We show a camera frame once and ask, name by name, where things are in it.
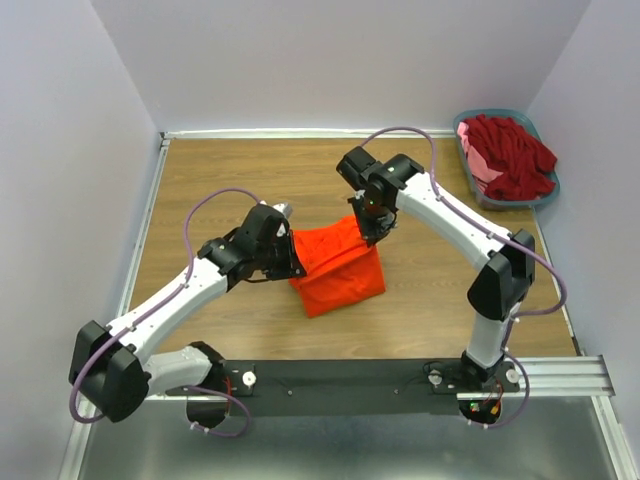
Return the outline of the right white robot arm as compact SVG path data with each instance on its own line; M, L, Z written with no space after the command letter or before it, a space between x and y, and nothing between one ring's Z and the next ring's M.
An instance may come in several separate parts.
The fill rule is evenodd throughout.
M384 239L398 213L405 213L447 240L474 267L477 276L467 292L475 312L469 344L459 359L430 361L425 370L436 392L485 390L504 361L507 322L535 278L534 262L525 252L535 246L533 236L521 230L514 245L502 244L499 239L508 231L453 198L405 154L382 163L356 147L336 170L355 192L348 202L367 245Z

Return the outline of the orange t-shirt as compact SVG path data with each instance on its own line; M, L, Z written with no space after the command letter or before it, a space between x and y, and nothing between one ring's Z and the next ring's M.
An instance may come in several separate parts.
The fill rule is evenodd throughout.
M329 226L296 230L293 240L306 275L289 283L309 318L386 291L378 250L362 239L353 215Z

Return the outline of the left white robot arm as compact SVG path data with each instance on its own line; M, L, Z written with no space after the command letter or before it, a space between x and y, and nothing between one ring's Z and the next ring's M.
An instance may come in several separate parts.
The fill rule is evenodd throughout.
M181 374L153 366L157 347L189 316L241 282L301 278L306 271L294 246L287 203L253 206L243 223L188 253L187 267L147 301L102 326L77 333L69 382L71 396L84 396L101 417L116 423L130 416L161 384L190 385L214 393L222 380L211 355L198 347L178 352Z

